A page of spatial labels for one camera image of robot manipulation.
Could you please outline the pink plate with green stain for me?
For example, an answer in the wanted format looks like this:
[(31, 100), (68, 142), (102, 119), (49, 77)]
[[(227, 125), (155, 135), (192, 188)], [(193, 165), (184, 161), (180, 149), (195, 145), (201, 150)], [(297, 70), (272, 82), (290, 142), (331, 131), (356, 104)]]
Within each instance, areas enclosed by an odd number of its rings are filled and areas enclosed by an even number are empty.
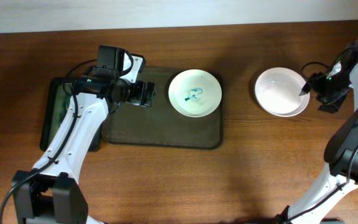
[(258, 104), (265, 101), (289, 101), (299, 104), (310, 94), (299, 96), (305, 79), (289, 68), (275, 67), (262, 72), (255, 82), (254, 93)]

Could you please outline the cream plate with green stain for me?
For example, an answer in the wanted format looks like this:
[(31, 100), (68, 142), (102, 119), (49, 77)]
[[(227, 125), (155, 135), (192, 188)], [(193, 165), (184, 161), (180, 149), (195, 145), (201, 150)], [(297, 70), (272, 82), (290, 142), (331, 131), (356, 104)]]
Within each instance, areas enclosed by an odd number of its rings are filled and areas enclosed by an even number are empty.
[(198, 69), (176, 75), (168, 87), (168, 99), (182, 115), (200, 118), (211, 114), (221, 103), (223, 91), (218, 79)]

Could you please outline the light grey plate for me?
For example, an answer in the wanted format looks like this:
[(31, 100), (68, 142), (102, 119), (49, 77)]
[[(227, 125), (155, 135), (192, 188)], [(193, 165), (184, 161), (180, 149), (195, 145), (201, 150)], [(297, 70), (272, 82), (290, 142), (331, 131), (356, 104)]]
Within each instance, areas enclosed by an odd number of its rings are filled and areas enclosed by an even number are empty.
[(309, 99), (300, 101), (299, 104), (289, 101), (265, 101), (260, 106), (268, 113), (279, 117), (291, 117), (302, 113), (308, 106)]

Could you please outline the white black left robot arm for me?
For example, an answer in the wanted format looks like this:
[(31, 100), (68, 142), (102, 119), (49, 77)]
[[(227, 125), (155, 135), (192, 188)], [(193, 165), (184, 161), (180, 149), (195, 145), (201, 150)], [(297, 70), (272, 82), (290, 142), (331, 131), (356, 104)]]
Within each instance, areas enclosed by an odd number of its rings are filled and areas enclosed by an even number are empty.
[(18, 223), (97, 223), (79, 188), (91, 142), (110, 114), (109, 104), (150, 107), (152, 82), (80, 78), (70, 88), (67, 113), (43, 156), (30, 171), (19, 170), (9, 191)]

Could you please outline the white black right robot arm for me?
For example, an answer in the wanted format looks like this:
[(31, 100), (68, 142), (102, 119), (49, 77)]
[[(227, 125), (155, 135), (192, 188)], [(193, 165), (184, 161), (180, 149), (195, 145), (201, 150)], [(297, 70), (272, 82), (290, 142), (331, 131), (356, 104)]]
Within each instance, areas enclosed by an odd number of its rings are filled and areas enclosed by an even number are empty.
[(317, 94), (318, 108), (336, 113), (352, 91), (354, 113), (328, 141), (323, 169), (309, 190), (274, 223), (325, 223), (325, 216), (348, 193), (358, 188), (358, 40), (350, 43), (325, 72), (306, 79), (300, 95)]

